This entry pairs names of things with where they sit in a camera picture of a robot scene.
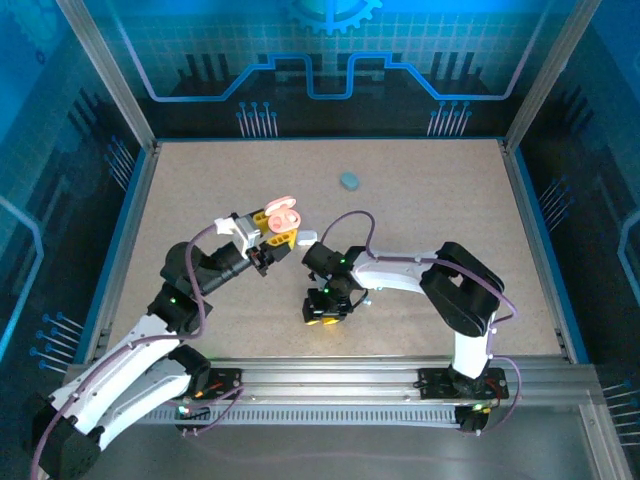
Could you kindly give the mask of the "pink earbud charging case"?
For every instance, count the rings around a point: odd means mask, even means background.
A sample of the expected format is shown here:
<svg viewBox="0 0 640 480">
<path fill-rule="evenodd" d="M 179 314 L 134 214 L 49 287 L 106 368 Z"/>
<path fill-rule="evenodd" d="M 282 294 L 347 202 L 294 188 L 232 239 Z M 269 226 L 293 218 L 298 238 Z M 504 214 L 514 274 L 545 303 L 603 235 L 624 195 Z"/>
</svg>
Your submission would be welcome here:
<svg viewBox="0 0 640 480">
<path fill-rule="evenodd" d="M 264 213 L 267 225 L 273 233 L 285 233 L 297 229 L 301 224 L 301 215 L 295 209 L 297 200 L 292 196 L 284 196 L 269 202 Z"/>
</svg>

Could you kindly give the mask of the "small controller board with LED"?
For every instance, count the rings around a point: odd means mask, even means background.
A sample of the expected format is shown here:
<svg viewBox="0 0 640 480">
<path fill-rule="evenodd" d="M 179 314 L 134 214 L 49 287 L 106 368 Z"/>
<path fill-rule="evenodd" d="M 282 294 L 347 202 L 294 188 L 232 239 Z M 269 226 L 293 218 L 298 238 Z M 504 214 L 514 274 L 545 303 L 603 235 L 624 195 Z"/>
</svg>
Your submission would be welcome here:
<svg viewBox="0 0 640 480">
<path fill-rule="evenodd" d="M 492 407 L 485 404 L 456 406 L 454 414 L 459 431 L 480 435 L 488 424 L 491 411 Z"/>
<path fill-rule="evenodd" d="M 183 422 L 204 422 L 211 419 L 208 406 L 181 404 L 176 407 L 176 419 Z"/>
</svg>

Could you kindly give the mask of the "blue circuit-print backdrop panel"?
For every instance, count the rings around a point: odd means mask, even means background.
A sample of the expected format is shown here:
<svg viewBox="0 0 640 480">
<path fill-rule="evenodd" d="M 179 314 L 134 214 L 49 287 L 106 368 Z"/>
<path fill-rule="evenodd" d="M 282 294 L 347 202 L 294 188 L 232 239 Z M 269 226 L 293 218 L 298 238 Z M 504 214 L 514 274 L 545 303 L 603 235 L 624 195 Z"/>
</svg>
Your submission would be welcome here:
<svg viewBox="0 0 640 480">
<path fill-rule="evenodd" d="M 640 0 L 601 0 L 520 151 L 582 348 L 640 480 Z M 553 206 L 555 181 L 567 197 Z"/>
<path fill-rule="evenodd" d="M 577 0 L 84 0 L 162 139 L 499 137 Z"/>
<path fill-rule="evenodd" d="M 23 402 L 60 386 L 145 156 L 57 0 L 0 0 L 0 480 Z"/>
</svg>

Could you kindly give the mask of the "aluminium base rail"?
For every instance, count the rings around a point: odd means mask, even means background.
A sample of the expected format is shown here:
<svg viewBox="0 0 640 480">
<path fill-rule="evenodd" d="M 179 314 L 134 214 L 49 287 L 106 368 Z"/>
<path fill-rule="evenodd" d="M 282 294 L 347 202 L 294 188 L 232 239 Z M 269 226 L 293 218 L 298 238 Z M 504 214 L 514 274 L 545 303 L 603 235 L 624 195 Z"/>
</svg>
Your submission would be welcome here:
<svg viewBox="0 0 640 480">
<path fill-rule="evenodd" d="M 566 406 L 601 404 L 604 397 L 595 369 L 558 358 L 497 357 L 469 392 L 457 390 L 444 361 L 425 358 L 255 358 L 214 362 L 214 373 L 189 377 L 185 368 L 168 359 L 143 373 L 122 373 L 111 380 L 83 377 L 55 392 L 58 402 L 94 404 L 102 413 L 127 394 L 140 399 L 144 410 L 159 405 L 196 409 L 239 399 L 256 405 L 398 405 L 403 402 L 436 406 L 498 405 Z"/>
</svg>

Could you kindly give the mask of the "aluminium frame side rail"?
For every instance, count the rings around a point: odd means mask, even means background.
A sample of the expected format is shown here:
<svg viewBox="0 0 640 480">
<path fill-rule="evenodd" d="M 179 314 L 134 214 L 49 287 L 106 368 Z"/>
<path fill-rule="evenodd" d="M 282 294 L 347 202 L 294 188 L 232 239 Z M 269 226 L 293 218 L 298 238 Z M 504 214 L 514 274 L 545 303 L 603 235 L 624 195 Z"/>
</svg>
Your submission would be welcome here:
<svg viewBox="0 0 640 480">
<path fill-rule="evenodd" d="M 161 144 L 155 141 L 134 163 L 78 346 L 65 366 L 66 380 L 106 353 L 160 151 Z"/>
<path fill-rule="evenodd" d="M 511 149 L 504 140 L 500 140 L 498 144 L 521 213 L 545 300 L 556 324 L 559 345 L 566 358 L 565 363 L 586 366 L 591 373 L 595 373 L 595 367 L 589 363 L 568 300 L 529 174 L 516 150 Z M 617 433 L 610 411 L 605 406 L 604 393 L 600 386 L 592 389 L 588 402 L 580 405 L 579 411 L 597 476 L 601 480 L 633 480 L 635 467 L 628 458 L 631 447 L 626 446 L 624 439 Z"/>
</svg>

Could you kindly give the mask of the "aluminium frame post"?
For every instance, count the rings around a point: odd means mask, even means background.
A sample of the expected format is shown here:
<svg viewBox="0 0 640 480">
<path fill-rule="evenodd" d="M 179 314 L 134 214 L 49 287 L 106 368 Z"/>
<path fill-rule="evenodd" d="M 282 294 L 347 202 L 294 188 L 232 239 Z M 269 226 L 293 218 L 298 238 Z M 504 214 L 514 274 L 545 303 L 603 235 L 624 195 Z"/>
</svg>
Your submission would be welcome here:
<svg viewBox="0 0 640 480">
<path fill-rule="evenodd" d="M 576 0 L 504 138 L 506 153 L 514 153 L 573 54 L 602 0 Z"/>
<path fill-rule="evenodd" d="M 146 152 L 155 135 L 83 0 L 55 0 L 134 137 Z"/>
</svg>

